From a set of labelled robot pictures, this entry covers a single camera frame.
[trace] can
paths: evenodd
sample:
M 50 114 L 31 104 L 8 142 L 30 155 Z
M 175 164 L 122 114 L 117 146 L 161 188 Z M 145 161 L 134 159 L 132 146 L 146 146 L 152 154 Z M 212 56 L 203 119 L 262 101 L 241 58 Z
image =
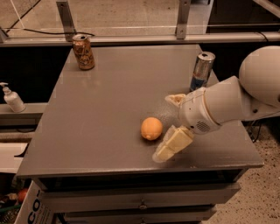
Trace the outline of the can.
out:
M 214 60 L 215 55 L 212 52 L 202 52 L 197 56 L 192 73 L 191 91 L 207 85 Z
M 81 34 L 73 36 L 73 52 L 81 70 L 89 70 L 95 66 L 95 58 L 88 36 Z

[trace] robotic arm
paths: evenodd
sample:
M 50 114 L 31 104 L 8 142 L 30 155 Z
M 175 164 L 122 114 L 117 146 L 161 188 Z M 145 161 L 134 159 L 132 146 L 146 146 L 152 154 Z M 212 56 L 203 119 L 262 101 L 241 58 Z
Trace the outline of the robotic arm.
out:
M 164 162 L 193 141 L 193 134 L 218 130 L 233 120 L 254 121 L 280 116 L 280 46 L 252 52 L 235 76 L 187 95 L 165 98 L 178 108 L 179 129 L 169 129 L 153 155 Z

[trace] wooden drawer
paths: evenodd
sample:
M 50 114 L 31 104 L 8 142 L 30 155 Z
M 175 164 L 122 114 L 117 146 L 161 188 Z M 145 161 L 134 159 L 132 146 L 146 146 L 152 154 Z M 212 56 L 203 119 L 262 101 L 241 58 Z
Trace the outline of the wooden drawer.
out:
M 238 183 L 178 185 L 89 192 L 44 193 L 42 202 L 55 213 L 185 207 L 226 203 L 240 189 Z
M 182 223 L 188 221 L 208 220 L 216 209 L 214 206 L 184 206 L 151 208 L 145 211 L 136 209 L 66 213 L 69 223 L 83 224 L 152 224 L 152 223 Z

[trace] bottle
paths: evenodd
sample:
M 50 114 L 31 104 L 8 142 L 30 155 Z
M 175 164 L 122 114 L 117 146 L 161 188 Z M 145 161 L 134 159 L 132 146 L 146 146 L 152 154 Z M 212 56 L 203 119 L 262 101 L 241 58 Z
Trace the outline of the bottle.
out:
M 10 106 L 12 111 L 16 113 L 22 112 L 25 109 L 25 104 L 16 92 L 11 91 L 6 85 L 8 85 L 8 83 L 0 82 L 0 86 L 3 87 L 4 100 Z

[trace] spray bottle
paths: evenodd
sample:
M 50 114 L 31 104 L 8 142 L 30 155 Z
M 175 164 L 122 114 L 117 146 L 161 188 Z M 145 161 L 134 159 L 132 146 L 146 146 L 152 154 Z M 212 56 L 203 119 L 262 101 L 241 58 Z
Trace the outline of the spray bottle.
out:
M 8 85 L 8 83 L 0 82 L 0 86 L 3 87 L 4 100 L 10 106 L 12 111 L 16 113 L 22 112 L 25 109 L 25 104 L 16 92 L 11 91 L 6 85 Z

